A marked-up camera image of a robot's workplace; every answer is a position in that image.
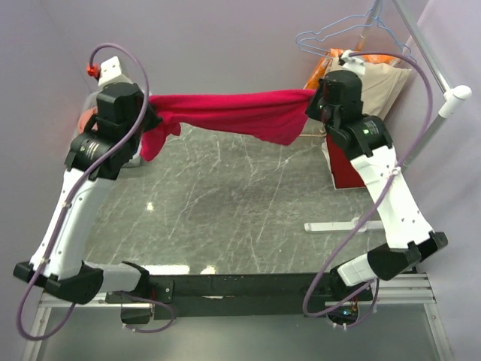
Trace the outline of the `pink red t shirt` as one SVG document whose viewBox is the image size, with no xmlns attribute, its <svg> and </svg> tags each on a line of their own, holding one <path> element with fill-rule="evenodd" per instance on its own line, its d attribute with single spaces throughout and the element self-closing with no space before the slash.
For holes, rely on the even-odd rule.
<svg viewBox="0 0 481 361">
<path fill-rule="evenodd" d="M 140 156 L 147 162 L 155 159 L 169 135 L 180 135 L 183 123 L 288 146 L 304 129 L 305 111 L 313 95 L 312 89 L 284 89 L 230 95 L 151 96 L 150 104 L 162 121 L 143 134 Z"/>
</svg>

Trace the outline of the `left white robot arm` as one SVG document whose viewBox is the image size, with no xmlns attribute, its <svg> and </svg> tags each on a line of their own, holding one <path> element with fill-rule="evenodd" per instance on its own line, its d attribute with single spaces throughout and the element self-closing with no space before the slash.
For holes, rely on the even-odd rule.
<svg viewBox="0 0 481 361">
<path fill-rule="evenodd" d="M 15 265 L 14 277 L 78 305 L 107 292 L 124 292 L 133 302 L 142 302 L 150 294 L 145 268 L 131 262 L 84 262 L 83 252 L 97 211 L 122 167 L 139 151 L 142 133 L 161 118 L 135 83 L 108 84 L 96 104 L 96 113 L 71 142 L 47 233 L 31 259 Z"/>
</svg>

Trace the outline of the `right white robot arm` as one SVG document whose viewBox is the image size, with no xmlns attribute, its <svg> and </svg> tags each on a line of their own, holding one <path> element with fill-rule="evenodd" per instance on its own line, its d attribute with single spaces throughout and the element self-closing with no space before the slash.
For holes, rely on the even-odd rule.
<svg viewBox="0 0 481 361">
<path fill-rule="evenodd" d="M 397 166 L 392 138 L 377 116 L 363 114 L 362 81 L 347 70 L 327 73 L 307 108 L 325 124 L 327 134 L 356 170 L 371 198 L 379 203 L 386 243 L 330 271 L 330 291 L 348 299 L 361 284 L 388 281 L 448 245 L 423 217 Z"/>
</svg>

